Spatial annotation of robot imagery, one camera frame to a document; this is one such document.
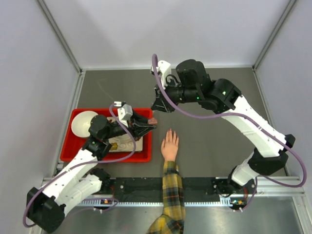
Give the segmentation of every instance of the robotic arm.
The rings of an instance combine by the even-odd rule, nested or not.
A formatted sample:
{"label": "robotic arm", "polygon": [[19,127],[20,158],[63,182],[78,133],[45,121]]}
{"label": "robotic arm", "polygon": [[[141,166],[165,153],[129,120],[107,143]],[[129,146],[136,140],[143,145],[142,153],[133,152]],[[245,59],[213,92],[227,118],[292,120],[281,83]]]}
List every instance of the robotic arm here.
{"label": "robotic arm", "polygon": [[[130,105],[115,102],[118,119],[125,125],[135,140],[156,128],[157,121],[137,114]],[[89,128],[90,136],[74,159],[60,172],[63,174],[54,183],[47,186],[37,197],[39,189],[32,188],[27,194],[27,204],[35,197],[27,217],[48,233],[55,231],[67,214],[89,195],[101,192],[111,194],[110,176],[99,168],[93,169],[111,149],[108,139],[126,134],[117,123],[110,123],[103,115],[92,118]],[[73,168],[81,163],[85,165]]]}
{"label": "robotic arm", "polygon": [[[287,150],[265,135],[261,129],[266,130],[290,148],[293,146],[295,138],[293,135],[285,136],[270,126],[250,106],[233,83],[227,79],[211,80],[206,74],[204,65],[194,59],[186,60],[176,67],[180,81],[170,74],[170,70],[168,62],[158,62],[157,73],[160,76],[162,87],[175,105],[197,102],[202,108],[212,110],[215,114],[239,113],[246,115],[261,126],[257,128],[247,119],[237,115],[222,117],[245,135],[255,145],[255,149],[241,165],[231,171],[226,185],[218,185],[222,187],[219,188],[220,191],[227,191],[227,194],[234,193],[259,174],[269,176],[285,166],[288,159]],[[156,99],[152,110],[168,113],[175,110],[161,93],[158,85],[155,86],[155,92]]]}

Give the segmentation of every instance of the shirt sleeve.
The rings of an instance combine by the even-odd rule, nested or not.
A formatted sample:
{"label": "shirt sleeve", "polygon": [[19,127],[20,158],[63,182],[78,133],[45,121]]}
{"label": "shirt sleeve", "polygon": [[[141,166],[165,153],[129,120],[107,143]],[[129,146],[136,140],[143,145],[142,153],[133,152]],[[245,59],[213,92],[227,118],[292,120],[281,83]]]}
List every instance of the shirt sleeve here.
{"label": "shirt sleeve", "polygon": [[185,207],[182,179],[178,166],[173,161],[164,164],[162,178],[163,214],[155,220],[147,234],[183,233]]}

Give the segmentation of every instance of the wall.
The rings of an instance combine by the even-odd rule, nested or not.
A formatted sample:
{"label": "wall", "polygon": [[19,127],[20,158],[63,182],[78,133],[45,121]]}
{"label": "wall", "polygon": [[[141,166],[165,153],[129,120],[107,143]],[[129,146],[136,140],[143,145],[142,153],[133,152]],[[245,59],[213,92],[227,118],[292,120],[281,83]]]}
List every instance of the wall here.
{"label": "wall", "polygon": [[0,3],[0,233],[28,233],[26,194],[50,176],[78,75],[34,0]]}
{"label": "wall", "polygon": [[83,68],[251,66],[289,0],[45,0]]}
{"label": "wall", "polygon": [[[312,1],[299,0],[261,64],[258,75],[271,116],[283,133],[296,136],[294,149],[308,169],[305,186],[312,204]],[[288,168],[301,176],[293,157]]]}

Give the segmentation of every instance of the red plastic container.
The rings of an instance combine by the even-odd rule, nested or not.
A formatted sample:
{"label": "red plastic container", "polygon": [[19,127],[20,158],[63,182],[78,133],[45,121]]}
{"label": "red plastic container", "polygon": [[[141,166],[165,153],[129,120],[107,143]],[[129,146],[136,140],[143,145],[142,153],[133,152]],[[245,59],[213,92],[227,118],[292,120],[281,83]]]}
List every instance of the red plastic container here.
{"label": "red plastic container", "polygon": [[[147,118],[153,117],[153,112],[151,109],[147,108],[136,108],[134,109],[139,115],[142,115]],[[66,132],[65,141],[63,144],[62,152],[60,154],[60,159],[64,162],[71,161],[79,149],[84,145],[86,139],[80,138],[73,134],[71,125],[74,117],[83,111],[95,111],[99,115],[104,115],[106,117],[111,117],[112,115],[109,113],[109,109],[75,109],[72,112],[70,117],[69,125]],[[117,109],[113,109],[115,115],[117,115]],[[111,160],[117,159],[121,157],[125,157],[130,152],[117,152],[117,153],[108,153],[107,156],[103,159]],[[135,152],[130,158],[123,160],[121,162],[148,162],[152,157],[152,132],[149,132],[143,137],[143,150],[141,152]]]}

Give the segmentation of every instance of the human hand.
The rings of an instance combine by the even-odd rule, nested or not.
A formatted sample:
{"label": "human hand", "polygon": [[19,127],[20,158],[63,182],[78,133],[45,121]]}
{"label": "human hand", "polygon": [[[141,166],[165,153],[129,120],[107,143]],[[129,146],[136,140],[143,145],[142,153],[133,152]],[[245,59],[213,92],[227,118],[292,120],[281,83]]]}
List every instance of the human hand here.
{"label": "human hand", "polygon": [[167,131],[166,137],[161,143],[161,153],[165,161],[175,161],[179,145],[179,137],[176,132],[172,134],[172,129]]}

